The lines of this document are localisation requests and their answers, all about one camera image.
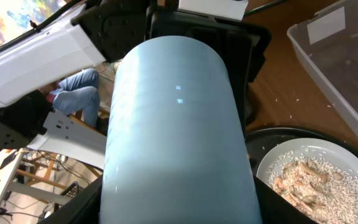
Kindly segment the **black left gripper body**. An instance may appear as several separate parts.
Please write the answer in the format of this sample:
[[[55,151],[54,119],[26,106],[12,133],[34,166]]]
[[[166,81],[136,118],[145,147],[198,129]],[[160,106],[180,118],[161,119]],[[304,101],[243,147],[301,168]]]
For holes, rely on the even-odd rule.
[[[102,56],[114,62],[143,41],[168,35],[199,40],[215,50],[228,70],[241,125],[246,125],[246,88],[265,63],[272,35],[262,26],[179,12],[149,0],[87,1],[71,20]]]

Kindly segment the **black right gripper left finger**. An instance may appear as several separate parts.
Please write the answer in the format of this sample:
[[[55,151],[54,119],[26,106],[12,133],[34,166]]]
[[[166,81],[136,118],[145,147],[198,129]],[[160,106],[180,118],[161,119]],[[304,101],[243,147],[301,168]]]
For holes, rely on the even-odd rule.
[[[98,224],[102,183],[101,176],[39,224]]]

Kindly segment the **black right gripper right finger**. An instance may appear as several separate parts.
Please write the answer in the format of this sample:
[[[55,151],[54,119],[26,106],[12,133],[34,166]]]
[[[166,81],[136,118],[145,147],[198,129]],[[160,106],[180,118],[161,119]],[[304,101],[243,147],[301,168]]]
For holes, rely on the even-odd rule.
[[[316,224],[256,176],[254,184],[264,224]]]

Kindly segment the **rice and peanut shells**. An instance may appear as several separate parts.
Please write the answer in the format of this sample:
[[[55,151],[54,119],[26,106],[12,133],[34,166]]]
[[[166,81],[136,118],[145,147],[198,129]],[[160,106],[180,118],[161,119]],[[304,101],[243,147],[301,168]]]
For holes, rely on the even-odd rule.
[[[278,156],[264,172],[267,185],[317,223],[358,223],[358,177],[323,156]]]

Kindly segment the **grey plate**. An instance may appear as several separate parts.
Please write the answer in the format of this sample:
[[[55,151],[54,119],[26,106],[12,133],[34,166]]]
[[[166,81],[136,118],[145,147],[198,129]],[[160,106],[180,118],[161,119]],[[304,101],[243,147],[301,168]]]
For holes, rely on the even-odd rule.
[[[274,144],[256,176],[315,223],[358,223],[358,157],[333,142]]]

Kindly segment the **light blue cup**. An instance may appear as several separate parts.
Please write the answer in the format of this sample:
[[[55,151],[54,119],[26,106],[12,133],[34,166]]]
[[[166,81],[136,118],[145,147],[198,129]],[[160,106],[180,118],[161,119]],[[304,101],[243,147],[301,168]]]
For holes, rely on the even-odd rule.
[[[116,73],[101,223],[261,223],[226,66],[183,36],[133,48]]]

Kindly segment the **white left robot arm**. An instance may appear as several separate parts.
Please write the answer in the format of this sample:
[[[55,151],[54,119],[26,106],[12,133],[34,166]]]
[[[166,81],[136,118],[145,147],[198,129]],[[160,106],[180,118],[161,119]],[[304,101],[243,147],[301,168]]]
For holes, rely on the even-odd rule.
[[[223,59],[239,116],[244,90],[265,62],[270,32],[243,23],[245,1],[71,1],[0,46],[0,149],[55,152],[102,169],[106,138],[52,109],[40,88],[82,68],[123,58],[166,35],[199,40]]]

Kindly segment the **round black tray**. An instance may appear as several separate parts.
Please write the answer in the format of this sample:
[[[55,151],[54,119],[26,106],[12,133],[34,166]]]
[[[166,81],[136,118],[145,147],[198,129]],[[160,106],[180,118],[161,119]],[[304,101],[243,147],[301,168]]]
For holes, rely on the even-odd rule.
[[[277,144],[298,138],[315,138],[344,147],[358,158],[358,150],[351,145],[328,134],[296,126],[278,126],[264,128],[247,134],[246,146],[250,155],[252,172],[255,174],[263,157]]]

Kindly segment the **seated person in jeans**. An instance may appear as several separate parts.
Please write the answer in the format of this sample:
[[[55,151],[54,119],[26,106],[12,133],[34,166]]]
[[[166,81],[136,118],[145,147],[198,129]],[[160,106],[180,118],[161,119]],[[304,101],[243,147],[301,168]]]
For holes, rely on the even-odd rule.
[[[108,120],[98,116],[101,99],[99,73],[95,69],[87,68],[60,82],[45,85],[39,90],[54,109],[65,116],[82,110],[85,124],[107,135]]]

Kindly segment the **clear plastic bin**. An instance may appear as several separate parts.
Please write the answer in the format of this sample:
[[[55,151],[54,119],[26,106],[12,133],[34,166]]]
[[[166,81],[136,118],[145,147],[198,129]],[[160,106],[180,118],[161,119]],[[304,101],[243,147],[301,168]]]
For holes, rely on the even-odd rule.
[[[358,137],[358,0],[338,1],[287,30],[296,57]]]

